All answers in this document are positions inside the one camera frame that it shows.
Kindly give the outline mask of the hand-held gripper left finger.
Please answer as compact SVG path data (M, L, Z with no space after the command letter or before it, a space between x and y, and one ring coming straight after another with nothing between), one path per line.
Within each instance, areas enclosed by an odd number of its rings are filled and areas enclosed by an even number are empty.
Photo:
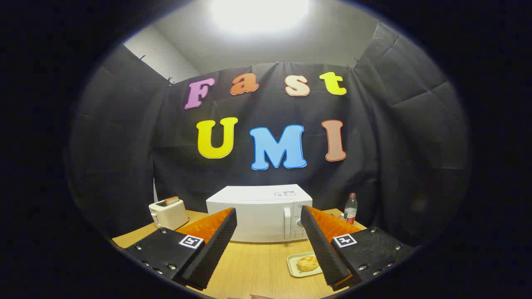
M227 208L178 230L159 228L125 252L145 269L202 291L236 227L236 209Z

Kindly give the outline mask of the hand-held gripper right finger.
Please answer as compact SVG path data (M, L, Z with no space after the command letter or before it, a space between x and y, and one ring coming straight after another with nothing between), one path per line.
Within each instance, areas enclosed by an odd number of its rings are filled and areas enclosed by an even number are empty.
M302 207L300 221L334 291L380 277L417 250L379 227L359 229L311 206Z

